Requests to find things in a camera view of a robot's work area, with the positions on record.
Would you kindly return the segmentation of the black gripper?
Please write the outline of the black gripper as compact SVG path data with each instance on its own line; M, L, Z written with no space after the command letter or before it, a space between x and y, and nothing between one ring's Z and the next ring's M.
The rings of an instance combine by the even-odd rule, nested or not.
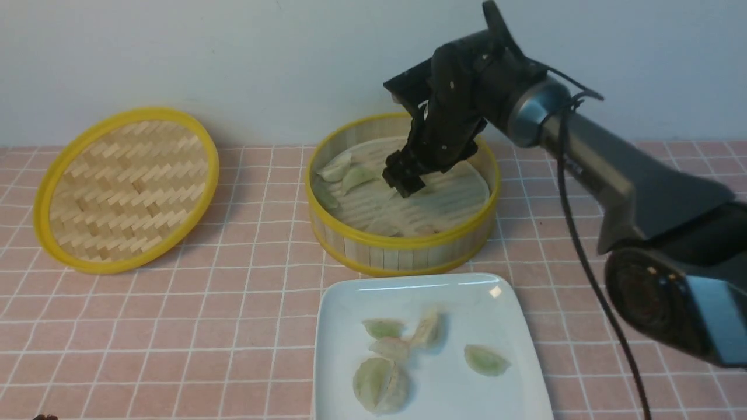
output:
M478 151L475 137L485 127L474 104L474 54L453 41L438 47L431 58L431 93L413 120L406 155L396 150L385 159L382 178L409 198L424 189L425 174L448 172Z

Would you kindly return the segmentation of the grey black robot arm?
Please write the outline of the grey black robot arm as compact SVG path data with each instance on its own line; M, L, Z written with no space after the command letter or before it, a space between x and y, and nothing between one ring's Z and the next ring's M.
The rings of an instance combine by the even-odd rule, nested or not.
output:
M605 215L609 303L638 333L725 369L744 369L745 203L725 184L677 171L578 114L601 94L521 51L493 1L487 29L438 47L384 83L413 119L385 159L385 181L407 198L423 177L477 152L493 125L515 146L542 147Z

